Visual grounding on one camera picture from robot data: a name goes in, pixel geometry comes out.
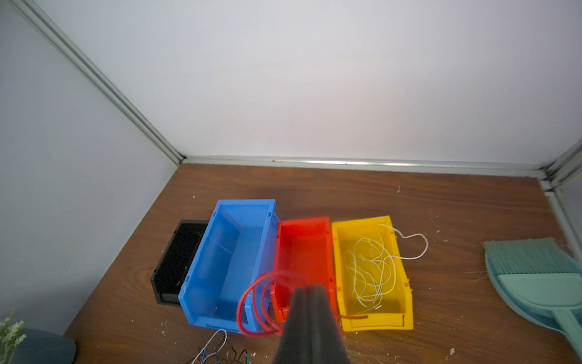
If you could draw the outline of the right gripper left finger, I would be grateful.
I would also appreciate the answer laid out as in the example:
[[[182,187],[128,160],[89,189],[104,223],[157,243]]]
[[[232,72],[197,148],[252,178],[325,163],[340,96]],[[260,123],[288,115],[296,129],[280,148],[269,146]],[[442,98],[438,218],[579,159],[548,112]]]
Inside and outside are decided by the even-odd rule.
[[[273,364],[312,362],[309,289],[295,289]]]

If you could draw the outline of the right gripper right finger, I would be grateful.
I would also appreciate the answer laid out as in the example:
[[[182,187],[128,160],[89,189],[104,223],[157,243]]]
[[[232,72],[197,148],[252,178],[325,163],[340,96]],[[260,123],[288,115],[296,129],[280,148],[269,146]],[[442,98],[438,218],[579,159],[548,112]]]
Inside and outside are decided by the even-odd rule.
[[[322,286],[310,287],[311,363],[350,363],[327,293]]]

